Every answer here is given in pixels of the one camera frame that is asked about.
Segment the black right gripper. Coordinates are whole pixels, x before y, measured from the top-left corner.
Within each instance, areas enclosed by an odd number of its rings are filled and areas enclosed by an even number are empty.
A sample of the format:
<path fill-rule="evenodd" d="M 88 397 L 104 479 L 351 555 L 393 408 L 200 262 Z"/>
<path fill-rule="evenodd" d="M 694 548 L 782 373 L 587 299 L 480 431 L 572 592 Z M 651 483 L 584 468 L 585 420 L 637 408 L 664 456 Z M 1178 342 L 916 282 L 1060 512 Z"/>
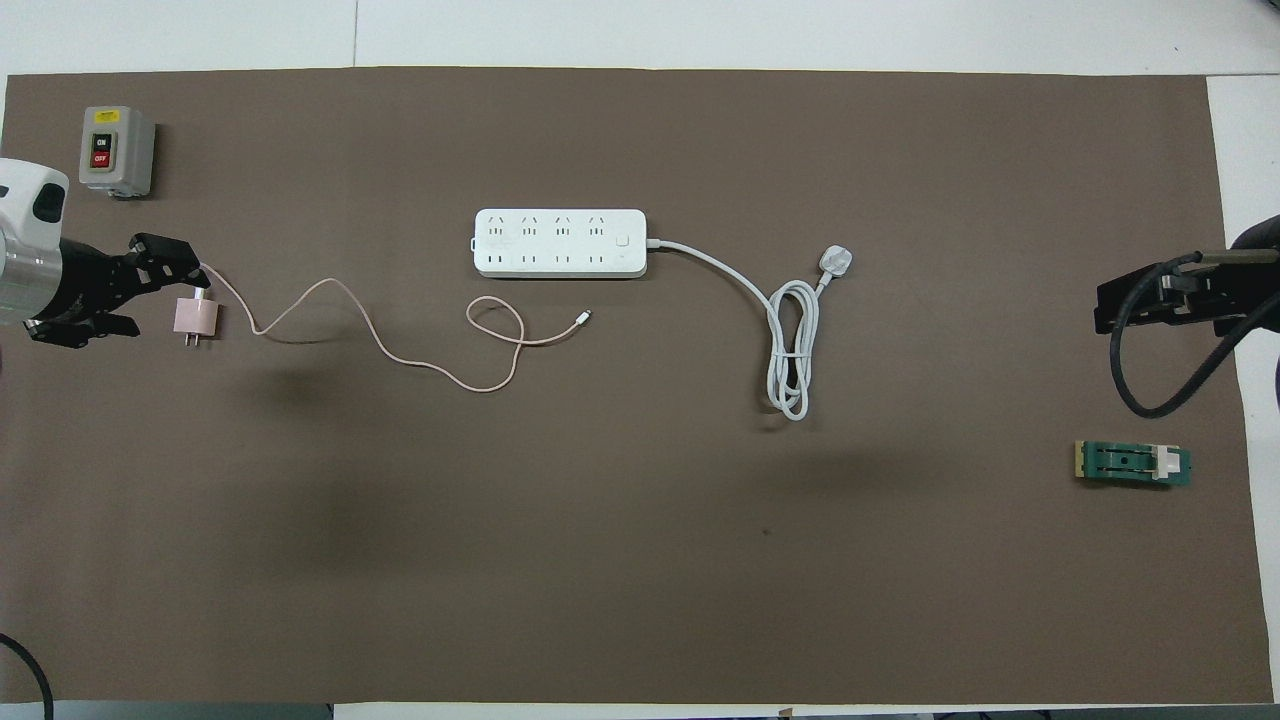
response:
<path fill-rule="evenodd" d="M 1279 310 L 1262 306 L 1277 296 L 1277 263 L 1216 264 L 1180 268 L 1171 275 L 1146 281 L 1148 272 L 1130 272 L 1106 281 L 1094 291 L 1094 332 L 1111 334 L 1117 320 L 1142 324 L 1139 316 L 1161 311 L 1161 291 L 1172 302 L 1164 324 L 1189 325 L 1210 323 L 1216 336 L 1226 336 L 1254 318 L 1256 327 L 1276 332 Z M 1126 297 L 1138 290 L 1130 311 L 1121 313 Z"/>

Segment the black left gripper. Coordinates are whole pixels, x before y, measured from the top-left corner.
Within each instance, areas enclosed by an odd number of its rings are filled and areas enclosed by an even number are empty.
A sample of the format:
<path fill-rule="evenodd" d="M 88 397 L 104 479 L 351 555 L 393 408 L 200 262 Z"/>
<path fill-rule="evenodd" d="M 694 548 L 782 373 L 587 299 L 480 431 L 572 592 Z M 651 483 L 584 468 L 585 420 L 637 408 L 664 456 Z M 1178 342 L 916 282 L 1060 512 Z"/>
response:
<path fill-rule="evenodd" d="M 138 337 L 136 320 L 116 310 L 141 291 L 211 284 L 191 245 L 166 236 L 133 234 L 122 255 L 74 240 L 60 241 L 58 251 L 61 274 L 52 297 L 26 320 L 32 341 L 46 345 L 83 348 L 109 336 Z"/>

